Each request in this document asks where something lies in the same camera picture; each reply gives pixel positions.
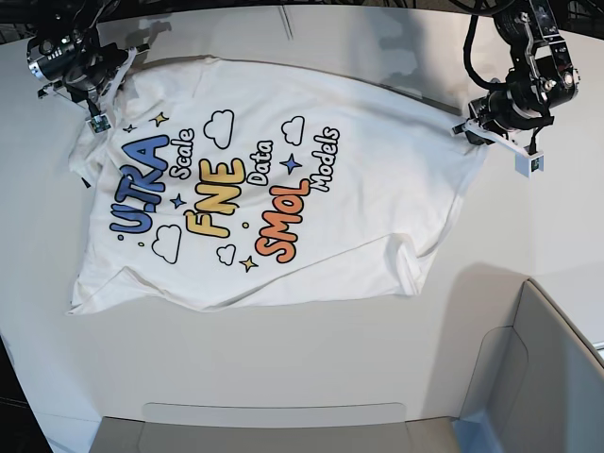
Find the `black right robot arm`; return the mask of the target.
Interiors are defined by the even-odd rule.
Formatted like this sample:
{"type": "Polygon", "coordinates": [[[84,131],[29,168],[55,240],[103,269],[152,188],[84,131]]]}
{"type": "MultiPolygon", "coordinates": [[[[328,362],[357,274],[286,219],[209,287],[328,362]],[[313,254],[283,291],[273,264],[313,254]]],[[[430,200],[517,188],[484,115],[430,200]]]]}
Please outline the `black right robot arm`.
{"type": "Polygon", "coordinates": [[[117,9],[117,1],[68,1],[42,6],[36,35],[27,43],[29,72],[42,84],[37,97],[58,93],[81,104],[94,123],[122,83],[134,58],[149,51],[146,43],[123,49],[100,42],[98,22],[117,9]]]}

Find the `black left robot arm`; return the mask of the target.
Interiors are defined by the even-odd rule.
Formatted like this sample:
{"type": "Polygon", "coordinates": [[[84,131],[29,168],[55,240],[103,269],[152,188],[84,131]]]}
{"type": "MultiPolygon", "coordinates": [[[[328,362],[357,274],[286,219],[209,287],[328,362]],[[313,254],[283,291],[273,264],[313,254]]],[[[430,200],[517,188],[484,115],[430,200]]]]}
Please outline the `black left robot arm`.
{"type": "Polygon", "coordinates": [[[468,104],[469,118],[454,126],[474,145],[501,143],[515,153],[538,153],[537,136],[554,123],[552,110],[576,97],[579,75],[546,1],[482,1],[472,6],[453,3],[470,14],[462,48],[463,66],[470,79],[487,94],[468,104]],[[510,47],[512,67],[505,79],[484,79],[472,62],[478,19],[493,20],[510,47]]]}

